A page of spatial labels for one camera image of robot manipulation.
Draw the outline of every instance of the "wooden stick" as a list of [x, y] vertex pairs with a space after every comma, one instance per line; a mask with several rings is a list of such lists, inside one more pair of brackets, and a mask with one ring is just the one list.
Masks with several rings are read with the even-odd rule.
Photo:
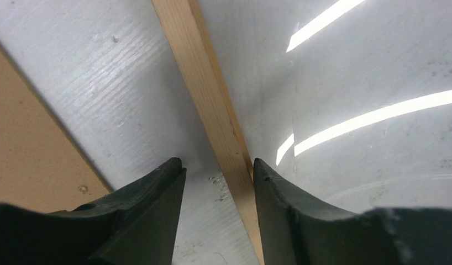
[[252, 163], [196, 0], [152, 0], [261, 264]]

